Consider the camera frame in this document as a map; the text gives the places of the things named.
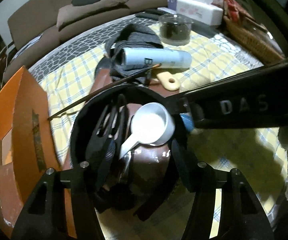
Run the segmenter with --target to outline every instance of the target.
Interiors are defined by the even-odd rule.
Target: chopstick
[[[105,90],[107,90],[107,89],[109,89],[109,88],[112,88],[112,87],[117,86],[117,85],[119,85],[119,84],[122,84],[122,83],[124,83],[124,82],[129,82],[129,81],[131,81],[131,80],[134,80],[135,78],[140,77],[140,76],[141,76],[142,74],[144,74],[145,72],[147,72],[147,71],[149,71],[149,70],[152,70],[152,69],[154,69],[154,68],[160,67],[160,66],[161,66],[161,64],[156,64],[156,65],[154,65],[154,66],[151,67],[151,68],[140,70],[140,71],[134,73],[134,74],[131,75],[131,76],[124,77],[124,78],[122,78],[122,79],[116,80],[116,81],[114,81],[113,83],[110,83],[110,84],[108,84],[108,85],[106,85],[106,86],[104,86],[104,87],[102,87],[102,88],[94,91],[93,93],[91,93],[91,94],[89,94],[89,95],[87,95],[87,96],[85,96],[85,97],[77,100],[76,102],[74,102],[74,103],[70,104],[69,106],[63,108],[62,110],[58,111],[58,112],[55,113],[54,115],[51,115],[51,116],[48,118],[48,120],[51,121],[54,117],[56,117],[56,116],[58,116],[58,115],[60,115],[60,114],[62,114],[62,113],[64,113],[64,112],[66,112],[67,110],[69,110],[69,109],[71,109],[71,108],[73,108],[73,107],[75,107],[75,106],[77,106],[77,105],[79,105],[79,104],[81,104],[81,103],[83,103],[83,102],[85,102],[85,101],[90,100],[92,97],[96,96],[97,94],[99,94],[99,93],[101,93],[101,92],[103,92],[103,91],[105,91]]]

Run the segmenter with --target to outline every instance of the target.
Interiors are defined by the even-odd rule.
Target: dark contents in jar
[[[185,24],[162,23],[160,35],[172,41],[184,41],[190,38],[191,30]]]

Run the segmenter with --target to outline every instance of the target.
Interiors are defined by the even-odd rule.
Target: wooden handle with hole
[[[166,90],[176,91],[180,88],[180,82],[170,72],[164,69],[155,69],[154,73]]]

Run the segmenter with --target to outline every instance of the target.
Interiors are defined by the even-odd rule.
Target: orange cardboard box
[[[22,67],[0,92],[0,228],[9,237],[41,175],[60,170],[48,117],[46,92]]]

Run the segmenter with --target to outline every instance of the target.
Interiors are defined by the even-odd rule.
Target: woven basket
[[[263,64],[274,64],[284,59],[282,55],[249,30],[239,26],[237,23],[233,23],[227,16],[223,18],[226,22],[227,30],[233,38],[252,52]]]

